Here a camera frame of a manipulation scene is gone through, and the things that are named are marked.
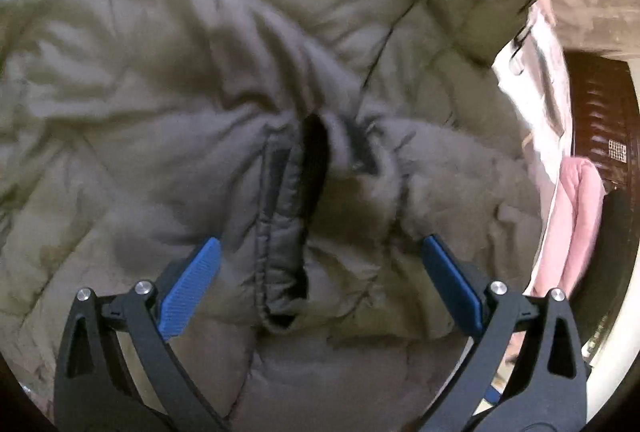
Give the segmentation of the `olive grey puffer coat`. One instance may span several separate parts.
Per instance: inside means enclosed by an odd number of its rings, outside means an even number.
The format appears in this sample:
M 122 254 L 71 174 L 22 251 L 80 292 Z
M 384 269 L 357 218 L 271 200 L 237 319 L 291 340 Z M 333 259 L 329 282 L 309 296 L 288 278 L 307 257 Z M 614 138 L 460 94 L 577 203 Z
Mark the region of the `olive grey puffer coat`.
M 403 431 L 465 338 L 424 270 L 529 283 L 492 66 L 534 0 L 1 0 L 1 353 L 46 400 L 75 292 L 219 273 L 172 347 L 237 431 Z

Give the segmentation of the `patterned bed sheet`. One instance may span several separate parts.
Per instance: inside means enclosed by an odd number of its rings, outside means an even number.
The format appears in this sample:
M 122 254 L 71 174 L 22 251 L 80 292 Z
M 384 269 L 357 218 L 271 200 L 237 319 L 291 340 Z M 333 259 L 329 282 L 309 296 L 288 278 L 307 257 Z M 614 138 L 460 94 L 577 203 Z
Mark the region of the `patterned bed sheet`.
M 492 69 L 518 114 L 527 172 L 539 192 L 542 230 L 532 274 L 536 277 L 573 130 L 562 46 L 540 7 L 529 9 L 526 28 L 498 52 Z

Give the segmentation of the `pink quilt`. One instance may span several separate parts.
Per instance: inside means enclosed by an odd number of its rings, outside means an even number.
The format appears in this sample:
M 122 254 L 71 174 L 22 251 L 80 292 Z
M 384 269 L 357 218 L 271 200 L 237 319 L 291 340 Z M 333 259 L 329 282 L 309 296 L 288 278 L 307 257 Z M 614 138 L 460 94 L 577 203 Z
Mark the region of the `pink quilt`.
M 554 288 L 570 296 L 586 274 L 600 228 L 604 184 L 583 157 L 562 160 L 542 247 L 527 293 L 543 297 Z

